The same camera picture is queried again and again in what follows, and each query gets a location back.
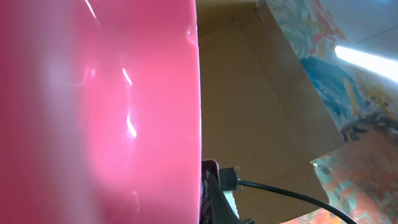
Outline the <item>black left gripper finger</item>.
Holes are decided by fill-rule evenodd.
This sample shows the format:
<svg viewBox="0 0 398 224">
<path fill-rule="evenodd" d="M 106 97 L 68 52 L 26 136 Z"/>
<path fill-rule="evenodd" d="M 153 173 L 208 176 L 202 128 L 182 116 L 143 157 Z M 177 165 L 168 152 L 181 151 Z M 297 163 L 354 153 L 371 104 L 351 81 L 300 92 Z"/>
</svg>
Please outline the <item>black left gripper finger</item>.
<svg viewBox="0 0 398 224">
<path fill-rule="evenodd" d="M 212 159 L 201 162 L 200 222 L 206 224 L 254 224 L 240 218 L 233 197 L 238 190 L 238 167 L 220 168 Z"/>
</svg>

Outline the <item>pink scoop with blue handle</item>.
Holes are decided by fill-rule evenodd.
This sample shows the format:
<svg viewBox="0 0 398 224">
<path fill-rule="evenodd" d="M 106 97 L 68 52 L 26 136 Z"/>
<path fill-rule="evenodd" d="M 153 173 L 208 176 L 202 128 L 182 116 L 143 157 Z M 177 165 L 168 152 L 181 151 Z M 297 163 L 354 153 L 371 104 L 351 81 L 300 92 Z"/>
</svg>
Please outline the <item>pink scoop with blue handle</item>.
<svg viewBox="0 0 398 224">
<path fill-rule="evenodd" d="M 1 222 L 198 223 L 189 0 L 1 0 Z"/>
</svg>

